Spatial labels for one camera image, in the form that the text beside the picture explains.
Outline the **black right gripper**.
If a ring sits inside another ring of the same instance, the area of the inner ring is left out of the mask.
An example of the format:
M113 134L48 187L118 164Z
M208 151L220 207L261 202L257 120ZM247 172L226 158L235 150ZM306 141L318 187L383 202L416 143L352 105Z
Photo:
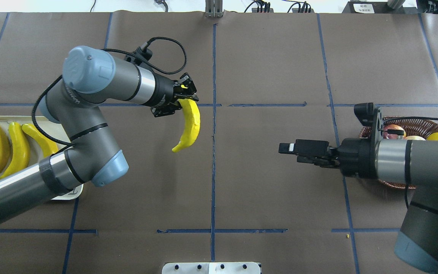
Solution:
M346 138L334 148L334 160L329 143L322 140L296 139L294 143L280 143L280 154L297 155L297 162L322 168L339 169L346 177L377 178L375 145L372 139Z

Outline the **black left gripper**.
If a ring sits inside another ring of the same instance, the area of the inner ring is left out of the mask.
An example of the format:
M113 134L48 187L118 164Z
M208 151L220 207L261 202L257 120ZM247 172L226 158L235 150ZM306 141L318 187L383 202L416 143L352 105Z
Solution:
M197 88L189 76L183 74L178 80L154 74L155 91L152 97L151 113L155 118L170 116L182 109L177 99L198 101Z

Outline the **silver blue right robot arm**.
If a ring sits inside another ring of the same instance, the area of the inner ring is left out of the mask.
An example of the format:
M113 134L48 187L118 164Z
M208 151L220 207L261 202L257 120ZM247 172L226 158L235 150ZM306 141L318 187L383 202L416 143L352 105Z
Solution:
M394 253L405 263L438 274L438 142L347 138L339 147L321 140L281 143L280 154L301 163L339 169L346 177L407 183L416 189L398 232Z

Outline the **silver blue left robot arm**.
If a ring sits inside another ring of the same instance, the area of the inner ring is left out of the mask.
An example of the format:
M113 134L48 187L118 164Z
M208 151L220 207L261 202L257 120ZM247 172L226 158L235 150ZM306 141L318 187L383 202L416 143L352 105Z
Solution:
M0 180L0 224L51 199L92 182L102 187L129 166L99 106L108 99L151 108L155 117L182 109L181 99L198 101L191 77L167 77L144 47L118 49L77 46L68 53L62 77L36 105L62 125L70 143L55 155Z

